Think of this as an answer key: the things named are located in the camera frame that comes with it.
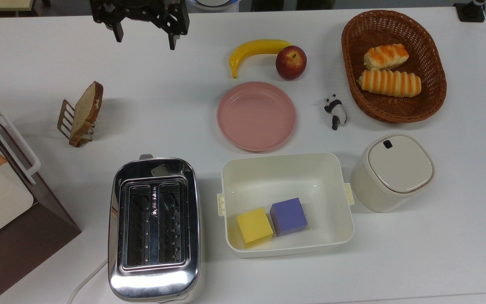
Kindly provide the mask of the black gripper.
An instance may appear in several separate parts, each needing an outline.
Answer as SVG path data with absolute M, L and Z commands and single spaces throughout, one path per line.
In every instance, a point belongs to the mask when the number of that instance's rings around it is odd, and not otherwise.
M 177 39 L 187 35 L 189 14 L 184 0 L 91 0 L 89 2 L 96 23 L 104 23 L 118 43 L 123 40 L 123 19 L 152 22 L 168 34 L 170 50 Z

